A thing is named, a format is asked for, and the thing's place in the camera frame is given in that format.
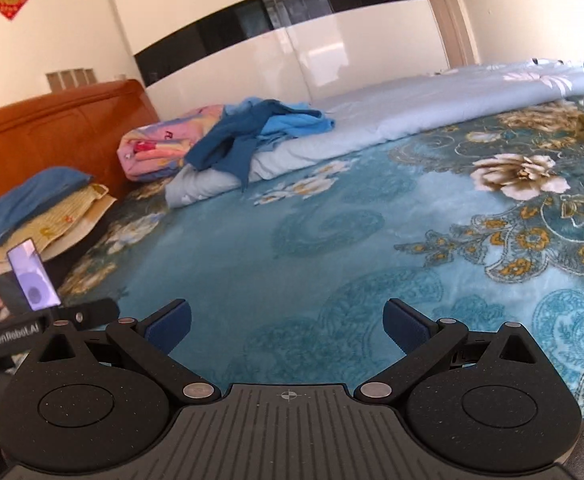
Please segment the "smartphone on white stand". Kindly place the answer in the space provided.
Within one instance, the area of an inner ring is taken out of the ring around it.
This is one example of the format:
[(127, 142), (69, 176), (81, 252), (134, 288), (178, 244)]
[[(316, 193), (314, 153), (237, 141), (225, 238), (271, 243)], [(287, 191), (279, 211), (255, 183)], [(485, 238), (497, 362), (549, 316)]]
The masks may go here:
[(7, 252), (7, 260), (30, 310), (40, 311), (62, 305), (31, 238), (12, 247)]

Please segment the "yellow striped pillow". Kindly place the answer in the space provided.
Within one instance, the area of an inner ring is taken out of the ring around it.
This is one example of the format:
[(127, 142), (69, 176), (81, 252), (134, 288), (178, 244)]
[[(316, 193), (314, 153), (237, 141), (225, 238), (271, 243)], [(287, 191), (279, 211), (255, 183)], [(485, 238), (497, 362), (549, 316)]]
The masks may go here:
[(51, 208), (20, 226), (0, 245), (0, 263), (7, 262), (7, 252), (14, 246), (32, 240), (40, 255), (68, 233), (79, 232), (79, 226), (93, 228), (116, 198), (106, 186), (92, 183), (71, 193)]

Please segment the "blue pillow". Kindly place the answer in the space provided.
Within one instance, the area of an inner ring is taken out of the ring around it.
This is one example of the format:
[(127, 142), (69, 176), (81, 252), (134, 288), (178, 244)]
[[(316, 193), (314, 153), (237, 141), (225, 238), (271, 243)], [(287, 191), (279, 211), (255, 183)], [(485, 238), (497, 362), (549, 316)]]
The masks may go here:
[(80, 191), (92, 181), (75, 168), (52, 167), (38, 172), (0, 197), (0, 244), (38, 214)]

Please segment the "teal floral bed blanket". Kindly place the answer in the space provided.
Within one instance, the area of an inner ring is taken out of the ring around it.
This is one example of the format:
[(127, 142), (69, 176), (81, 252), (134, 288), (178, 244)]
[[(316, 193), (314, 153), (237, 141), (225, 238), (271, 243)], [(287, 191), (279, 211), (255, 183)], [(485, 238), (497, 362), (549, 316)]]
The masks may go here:
[(188, 300), (173, 357), (219, 387), (357, 386), (397, 361), (386, 300), (492, 332), (523, 324), (584, 412), (579, 99), (409, 136), (182, 209), (117, 210), (62, 288), (144, 318)]

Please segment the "pink folded blanket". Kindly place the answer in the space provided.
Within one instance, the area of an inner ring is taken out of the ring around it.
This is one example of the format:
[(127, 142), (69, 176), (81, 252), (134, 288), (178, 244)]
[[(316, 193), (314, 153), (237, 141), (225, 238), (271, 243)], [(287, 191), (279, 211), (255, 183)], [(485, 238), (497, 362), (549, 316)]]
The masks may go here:
[(138, 182), (174, 176), (185, 166), (185, 155), (214, 128), (222, 112), (222, 105), (194, 108), (185, 116), (127, 132), (117, 148), (124, 175)]

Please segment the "orange wooden headboard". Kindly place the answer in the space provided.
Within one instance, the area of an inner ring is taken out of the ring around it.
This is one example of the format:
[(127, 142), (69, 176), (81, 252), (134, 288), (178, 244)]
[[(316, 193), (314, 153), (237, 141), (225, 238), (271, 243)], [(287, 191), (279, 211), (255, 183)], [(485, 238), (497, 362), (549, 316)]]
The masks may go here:
[(121, 169), (120, 138), (157, 121), (154, 106), (135, 79), (36, 96), (0, 108), (0, 197), (46, 168), (64, 166), (90, 174), (115, 198), (85, 240), (50, 262), (57, 286), (64, 285), (71, 267), (105, 233), (126, 196), (139, 188)]

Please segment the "light blue floral quilt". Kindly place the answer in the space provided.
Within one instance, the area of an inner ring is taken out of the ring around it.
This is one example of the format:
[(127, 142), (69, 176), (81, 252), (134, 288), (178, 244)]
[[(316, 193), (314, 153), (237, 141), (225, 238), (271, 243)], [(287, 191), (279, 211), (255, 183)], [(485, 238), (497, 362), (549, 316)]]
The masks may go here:
[(546, 58), (377, 84), (316, 102), (335, 128), (255, 154), (249, 180), (272, 180), (423, 131), (583, 94), (583, 66)]

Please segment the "dark blue garment pile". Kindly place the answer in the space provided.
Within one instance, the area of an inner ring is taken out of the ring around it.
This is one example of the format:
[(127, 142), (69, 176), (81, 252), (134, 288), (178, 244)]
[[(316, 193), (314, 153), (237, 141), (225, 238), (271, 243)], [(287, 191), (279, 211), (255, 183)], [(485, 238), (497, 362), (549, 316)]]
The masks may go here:
[(284, 141), (327, 133), (334, 127), (334, 119), (307, 103), (248, 98), (226, 106), (217, 124), (185, 155), (185, 161), (197, 171), (214, 169), (229, 174), (246, 188), (257, 152), (272, 151)]

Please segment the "white black wardrobe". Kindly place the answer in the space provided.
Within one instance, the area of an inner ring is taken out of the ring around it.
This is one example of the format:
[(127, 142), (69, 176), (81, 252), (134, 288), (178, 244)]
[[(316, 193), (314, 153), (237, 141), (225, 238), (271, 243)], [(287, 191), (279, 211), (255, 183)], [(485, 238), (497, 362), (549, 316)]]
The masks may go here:
[(461, 0), (113, 0), (164, 118), (248, 96), (316, 101), (474, 64)]

